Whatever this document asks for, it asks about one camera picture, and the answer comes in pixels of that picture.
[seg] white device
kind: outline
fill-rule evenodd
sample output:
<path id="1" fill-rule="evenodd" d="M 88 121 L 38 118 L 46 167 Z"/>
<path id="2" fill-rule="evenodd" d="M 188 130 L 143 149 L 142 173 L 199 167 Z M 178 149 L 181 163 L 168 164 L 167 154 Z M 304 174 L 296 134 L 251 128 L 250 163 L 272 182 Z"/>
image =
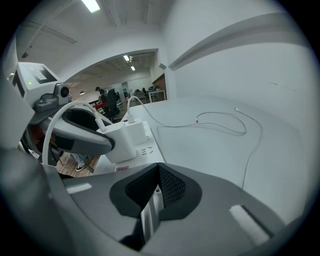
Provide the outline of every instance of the white device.
<path id="1" fill-rule="evenodd" d="M 145 143 L 147 141 L 144 125 L 140 118 L 135 119 L 132 123 L 125 122 L 125 126 L 134 145 Z"/>
<path id="2" fill-rule="evenodd" d="M 99 129 L 98 132 L 115 141 L 113 150 L 105 154 L 111 163 L 118 163 L 136 157 L 135 145 L 124 122 L 108 125 L 104 131 Z"/>

